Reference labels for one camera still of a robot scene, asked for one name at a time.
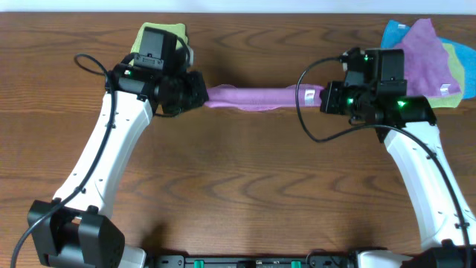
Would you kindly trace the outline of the purple microfiber cloth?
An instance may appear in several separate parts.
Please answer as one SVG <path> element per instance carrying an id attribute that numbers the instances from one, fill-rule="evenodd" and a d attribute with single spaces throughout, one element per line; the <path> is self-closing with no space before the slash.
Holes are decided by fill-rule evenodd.
<path id="1" fill-rule="evenodd" d="M 300 107 L 319 107 L 319 93 L 323 86 L 301 84 L 298 90 Z M 259 112 L 279 108 L 295 108 L 296 85 L 286 88 L 237 88 L 220 85 L 208 89 L 209 100 L 205 106 L 210 108 L 237 108 L 242 111 Z"/>

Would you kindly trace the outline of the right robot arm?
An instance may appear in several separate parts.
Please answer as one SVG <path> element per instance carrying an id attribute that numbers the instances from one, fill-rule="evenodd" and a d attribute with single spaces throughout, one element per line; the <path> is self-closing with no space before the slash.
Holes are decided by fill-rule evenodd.
<path id="1" fill-rule="evenodd" d="M 330 83 L 319 97 L 322 112 L 348 115 L 376 130 L 402 175 L 419 226 L 418 255 L 362 250 L 355 267 L 474 267 L 475 216 L 449 167 L 427 98 L 341 82 Z"/>

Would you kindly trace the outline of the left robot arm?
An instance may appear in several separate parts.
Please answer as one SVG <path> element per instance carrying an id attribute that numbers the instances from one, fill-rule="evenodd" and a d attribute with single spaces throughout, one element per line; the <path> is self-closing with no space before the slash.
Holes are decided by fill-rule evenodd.
<path id="1" fill-rule="evenodd" d="M 126 245 L 112 222 L 132 151 L 156 115 L 175 117 L 208 101 L 199 71 L 117 64 L 105 74 L 100 116 L 71 174 L 50 202 L 36 200 L 26 235 L 46 267 L 144 267 L 146 252 Z"/>

